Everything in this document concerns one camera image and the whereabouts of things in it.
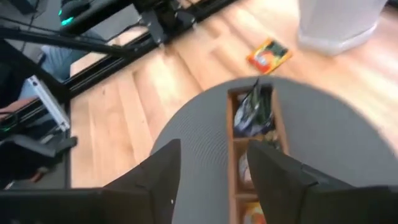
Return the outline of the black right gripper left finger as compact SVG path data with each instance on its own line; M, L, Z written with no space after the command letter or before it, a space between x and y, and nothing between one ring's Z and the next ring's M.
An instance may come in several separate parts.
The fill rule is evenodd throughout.
M105 185L106 224L171 224L180 170L181 143L173 139Z

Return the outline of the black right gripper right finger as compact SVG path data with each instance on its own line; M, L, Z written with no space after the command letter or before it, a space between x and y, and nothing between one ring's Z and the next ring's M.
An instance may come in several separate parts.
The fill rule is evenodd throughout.
M352 186L274 149L250 140L246 151L251 180L267 224L301 224L303 203L312 187Z

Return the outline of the beige tea packet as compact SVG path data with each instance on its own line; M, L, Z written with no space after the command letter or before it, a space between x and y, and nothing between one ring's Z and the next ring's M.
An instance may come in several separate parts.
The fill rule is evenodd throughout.
M239 180L242 183L243 187L245 187L247 189L254 188L246 152L243 153L242 156L239 158L238 174L239 174Z

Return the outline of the orange tea packet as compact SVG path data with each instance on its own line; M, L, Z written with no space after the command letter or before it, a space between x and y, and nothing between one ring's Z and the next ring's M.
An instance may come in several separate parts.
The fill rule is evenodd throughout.
M291 58L292 51L278 41L268 38L256 50L251 52L246 60L262 74L273 72L277 67Z
M243 224L267 224L259 202L244 205Z

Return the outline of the dark blue tea packet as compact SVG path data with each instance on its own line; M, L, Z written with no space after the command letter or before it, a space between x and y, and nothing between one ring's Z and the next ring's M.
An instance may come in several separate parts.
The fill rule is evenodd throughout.
M262 134L265 134L274 128L271 94L272 91L269 88L261 88L259 90L259 109L257 112L256 122L260 127Z
M255 136L260 134L261 124L261 88L256 80L251 89L241 100L234 116L233 128L242 136Z

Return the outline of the wooden tea organizer box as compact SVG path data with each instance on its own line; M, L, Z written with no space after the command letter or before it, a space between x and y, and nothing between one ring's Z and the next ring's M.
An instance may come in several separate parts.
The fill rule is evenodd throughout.
M271 84L263 84L264 89L271 96L271 109L274 113L273 122L277 133L280 150L289 155L289 144L285 132L282 109L280 107L277 90ZM266 135L258 134L253 137L240 137L233 130L234 116L239 107L238 96L247 95L250 86L232 88L227 92L226 100L226 129L228 143L228 198L229 224L243 224L243 218L248 204L257 202L257 193L253 188L242 184L239 179L239 158L246 152L250 140L265 140Z

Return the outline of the round grey woven placemat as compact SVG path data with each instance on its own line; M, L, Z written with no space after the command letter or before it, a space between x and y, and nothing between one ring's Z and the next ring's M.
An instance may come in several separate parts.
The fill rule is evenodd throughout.
M293 156L357 187L398 184L398 158L360 114L308 85L262 77L277 89ZM183 105L157 138L159 149L182 144L182 171L172 224L228 224L227 92L254 83L241 78L217 85Z

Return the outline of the silver ribbed metal bar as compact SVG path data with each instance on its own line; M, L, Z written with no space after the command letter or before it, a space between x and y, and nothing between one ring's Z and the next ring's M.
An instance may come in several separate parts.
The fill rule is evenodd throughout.
M40 81L35 75L29 77L27 81L33 87L36 95L40 98L47 111L51 114L58 128L63 132L68 131L71 128L70 120L65 110L60 106L46 84Z

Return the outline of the person's leg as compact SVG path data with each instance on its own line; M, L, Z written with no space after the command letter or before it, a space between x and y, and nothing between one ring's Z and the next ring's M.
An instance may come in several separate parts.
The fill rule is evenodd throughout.
M64 82L70 77L71 64L84 57L88 52L68 49L52 45L41 46L44 60L41 68L51 74L59 82Z

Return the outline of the white hexagonal planter pot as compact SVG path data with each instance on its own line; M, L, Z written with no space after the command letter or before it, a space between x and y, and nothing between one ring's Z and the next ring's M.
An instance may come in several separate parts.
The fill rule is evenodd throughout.
M370 39L387 0L298 0L299 46L338 55Z

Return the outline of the black metal table frame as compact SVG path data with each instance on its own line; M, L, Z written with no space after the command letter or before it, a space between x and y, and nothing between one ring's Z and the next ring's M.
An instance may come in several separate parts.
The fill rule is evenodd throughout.
M193 0L178 1L184 8L189 8L197 14L198 18L197 21L194 23L196 24L197 22L205 20L212 14L216 13L217 11L221 10L232 2L235 2L236 0L198 0L197 2L193 2ZM191 27L193 27L193 25L191 25L190 27L186 27L184 30L171 36L168 42L170 42L173 38L180 35L181 33L185 32L186 30L189 30ZM29 78L32 75L35 75L39 80L43 81L50 88L50 91L55 94L55 97L58 100L66 101L73 98L74 96L79 95L81 92L89 89L93 85L97 84L99 81L107 78L112 73L117 72L129 63L141 58L146 53L155 49L156 46L160 45L155 43L152 36L150 35L148 28L143 28L146 29L146 32L141 34L137 40L132 40L123 46L116 45L117 47L128 47L133 44L143 44L143 48L136 52L133 52L131 55L128 55L126 57L104 54L104 58L100 59L99 62L90 65L83 71L78 72L77 76L69 78L63 83L57 81L53 76L51 76L45 70L41 69L39 65L37 65L34 61L26 56L12 56L11 58L6 60L0 59L0 61L11 63L18 70L18 74L24 78Z

